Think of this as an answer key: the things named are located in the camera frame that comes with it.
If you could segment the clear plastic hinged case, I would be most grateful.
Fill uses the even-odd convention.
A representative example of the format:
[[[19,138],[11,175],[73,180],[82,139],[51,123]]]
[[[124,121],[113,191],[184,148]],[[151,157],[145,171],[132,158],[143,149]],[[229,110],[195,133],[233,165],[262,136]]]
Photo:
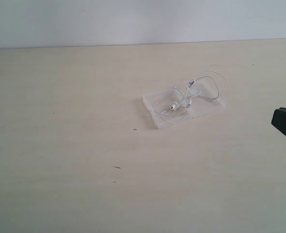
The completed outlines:
[[[183,121],[213,114],[225,107],[225,102],[218,97],[206,100],[217,91],[211,85],[196,82],[170,87],[158,92],[143,95],[143,104],[150,113],[155,126],[159,129]]]

